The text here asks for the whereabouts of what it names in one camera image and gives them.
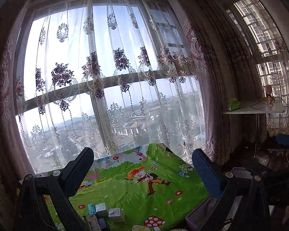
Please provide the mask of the white blue-logo medicine box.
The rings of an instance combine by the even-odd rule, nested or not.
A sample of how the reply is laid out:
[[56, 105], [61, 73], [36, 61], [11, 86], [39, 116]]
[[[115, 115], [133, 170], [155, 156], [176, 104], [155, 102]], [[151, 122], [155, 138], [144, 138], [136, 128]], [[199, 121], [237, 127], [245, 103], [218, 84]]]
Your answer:
[[101, 231], [101, 227], [98, 223], [98, 219], [95, 215], [87, 215], [85, 216], [86, 221], [88, 223], [90, 231]]

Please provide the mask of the teal toothpaste box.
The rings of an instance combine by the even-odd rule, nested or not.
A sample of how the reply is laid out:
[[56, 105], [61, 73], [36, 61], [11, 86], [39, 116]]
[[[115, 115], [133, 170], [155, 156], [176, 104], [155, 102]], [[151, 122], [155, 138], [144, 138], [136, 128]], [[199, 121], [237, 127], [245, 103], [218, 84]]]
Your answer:
[[96, 214], [95, 205], [93, 203], [88, 204], [87, 208], [90, 216], [94, 216]]

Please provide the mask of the small white cube box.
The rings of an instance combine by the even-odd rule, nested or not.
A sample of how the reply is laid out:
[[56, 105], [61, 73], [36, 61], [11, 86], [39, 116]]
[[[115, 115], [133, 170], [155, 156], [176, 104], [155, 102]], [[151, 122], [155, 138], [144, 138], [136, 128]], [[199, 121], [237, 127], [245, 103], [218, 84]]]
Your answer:
[[105, 202], [95, 205], [95, 212], [101, 218], [108, 217], [108, 206]]

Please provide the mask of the dark blue small box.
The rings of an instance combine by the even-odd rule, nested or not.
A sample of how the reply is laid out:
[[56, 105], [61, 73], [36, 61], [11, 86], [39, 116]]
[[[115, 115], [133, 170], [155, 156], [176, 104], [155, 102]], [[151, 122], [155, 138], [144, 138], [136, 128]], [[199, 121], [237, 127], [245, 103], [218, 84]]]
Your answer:
[[101, 230], [107, 230], [107, 224], [104, 218], [99, 218], [98, 223]]

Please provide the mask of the white saxophone print box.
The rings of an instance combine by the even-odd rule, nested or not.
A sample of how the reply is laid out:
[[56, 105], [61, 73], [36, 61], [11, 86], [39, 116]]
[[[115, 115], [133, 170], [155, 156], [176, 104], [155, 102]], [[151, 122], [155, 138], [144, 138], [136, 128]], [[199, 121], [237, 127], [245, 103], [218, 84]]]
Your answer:
[[125, 222], [125, 215], [121, 208], [109, 209], [108, 218], [112, 223], [124, 223]]

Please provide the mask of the cream bedside cabinet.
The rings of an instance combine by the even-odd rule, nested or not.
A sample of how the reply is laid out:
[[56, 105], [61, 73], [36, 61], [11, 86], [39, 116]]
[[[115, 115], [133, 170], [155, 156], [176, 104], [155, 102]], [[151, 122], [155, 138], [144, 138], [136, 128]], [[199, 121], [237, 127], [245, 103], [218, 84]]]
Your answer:
[[13, 230], [14, 206], [8, 195], [5, 193], [0, 176], [0, 223], [5, 230]]

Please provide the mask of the cartoon green tablecloth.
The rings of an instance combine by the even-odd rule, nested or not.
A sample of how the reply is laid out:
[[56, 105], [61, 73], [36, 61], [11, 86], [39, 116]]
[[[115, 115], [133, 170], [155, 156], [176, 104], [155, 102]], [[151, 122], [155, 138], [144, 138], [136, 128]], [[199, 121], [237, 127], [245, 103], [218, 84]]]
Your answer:
[[89, 205], [119, 208], [124, 222], [110, 230], [172, 230], [207, 198], [197, 171], [156, 143], [94, 161], [70, 202], [80, 217]]

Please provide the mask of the green tissue pack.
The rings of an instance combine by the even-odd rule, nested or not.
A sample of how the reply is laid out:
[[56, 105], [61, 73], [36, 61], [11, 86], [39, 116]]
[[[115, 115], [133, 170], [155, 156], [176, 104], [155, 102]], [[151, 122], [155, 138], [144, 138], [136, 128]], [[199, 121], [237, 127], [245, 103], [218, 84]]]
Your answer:
[[227, 111], [233, 112], [241, 108], [241, 103], [237, 99], [231, 99], [227, 103]]

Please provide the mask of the pink drape curtain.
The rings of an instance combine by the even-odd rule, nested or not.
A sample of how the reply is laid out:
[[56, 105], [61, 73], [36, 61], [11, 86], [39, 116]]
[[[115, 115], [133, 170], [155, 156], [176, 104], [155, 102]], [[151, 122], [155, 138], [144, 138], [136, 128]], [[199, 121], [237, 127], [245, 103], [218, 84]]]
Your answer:
[[239, 30], [216, 0], [169, 0], [191, 50], [206, 128], [204, 152], [224, 165], [242, 142], [265, 131], [265, 118], [226, 114], [231, 99], [251, 101], [261, 92], [254, 59]]

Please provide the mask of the white lace curtain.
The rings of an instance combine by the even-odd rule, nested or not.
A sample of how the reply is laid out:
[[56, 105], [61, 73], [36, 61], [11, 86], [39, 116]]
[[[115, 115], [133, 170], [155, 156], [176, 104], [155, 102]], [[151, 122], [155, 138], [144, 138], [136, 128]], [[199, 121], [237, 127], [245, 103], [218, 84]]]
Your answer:
[[168, 2], [66, 0], [32, 9], [16, 119], [35, 173], [85, 147], [96, 159], [161, 142], [184, 160], [206, 145], [191, 50]]

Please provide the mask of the white wall shelf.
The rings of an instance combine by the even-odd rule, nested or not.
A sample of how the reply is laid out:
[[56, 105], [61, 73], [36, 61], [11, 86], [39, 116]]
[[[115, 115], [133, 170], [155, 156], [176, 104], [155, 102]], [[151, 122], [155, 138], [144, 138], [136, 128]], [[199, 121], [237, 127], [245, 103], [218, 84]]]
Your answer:
[[240, 108], [233, 111], [226, 111], [224, 114], [282, 114], [286, 110], [281, 101], [274, 102], [273, 105], [267, 103], [256, 103], [252, 101], [242, 102]]

